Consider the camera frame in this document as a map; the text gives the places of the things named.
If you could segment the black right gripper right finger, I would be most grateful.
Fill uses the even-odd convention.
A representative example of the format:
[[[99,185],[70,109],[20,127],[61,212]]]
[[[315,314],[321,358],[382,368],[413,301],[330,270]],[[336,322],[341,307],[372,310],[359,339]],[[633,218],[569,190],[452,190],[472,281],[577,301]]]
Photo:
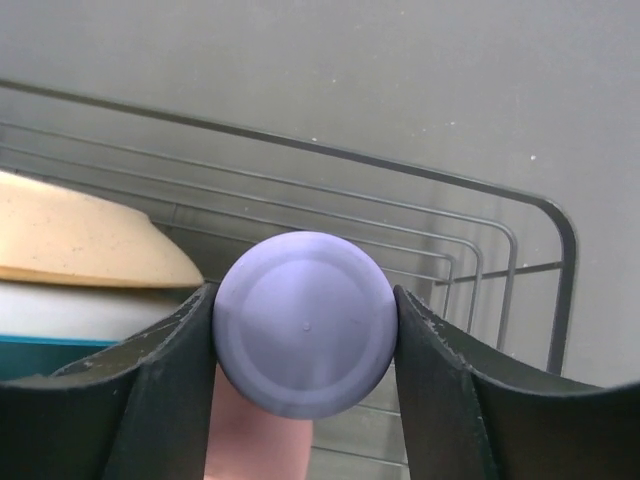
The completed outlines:
[[[396,385],[414,479],[636,479],[639,385],[522,363],[394,289]]]

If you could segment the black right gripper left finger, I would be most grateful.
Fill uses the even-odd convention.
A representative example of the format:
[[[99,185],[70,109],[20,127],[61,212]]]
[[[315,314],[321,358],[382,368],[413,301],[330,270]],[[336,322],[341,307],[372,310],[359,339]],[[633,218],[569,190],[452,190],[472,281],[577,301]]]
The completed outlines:
[[[200,479],[216,357],[216,288],[48,376],[1,384],[4,479]]]

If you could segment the pink plastic cup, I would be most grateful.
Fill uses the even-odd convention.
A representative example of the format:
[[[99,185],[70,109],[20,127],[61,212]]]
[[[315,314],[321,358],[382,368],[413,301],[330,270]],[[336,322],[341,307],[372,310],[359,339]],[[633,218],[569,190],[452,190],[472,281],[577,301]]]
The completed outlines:
[[[215,372],[206,479],[304,480],[313,422],[273,415],[246,400],[221,368]]]

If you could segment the purple plastic cup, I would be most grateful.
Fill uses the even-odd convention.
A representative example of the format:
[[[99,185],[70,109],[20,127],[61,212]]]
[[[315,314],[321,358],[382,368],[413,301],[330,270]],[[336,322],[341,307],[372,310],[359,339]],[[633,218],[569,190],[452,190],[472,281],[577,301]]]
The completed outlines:
[[[392,286],[340,237],[280,234],[223,277],[212,313],[218,362],[249,401],[286,418],[341,413],[378,385],[398,333]]]

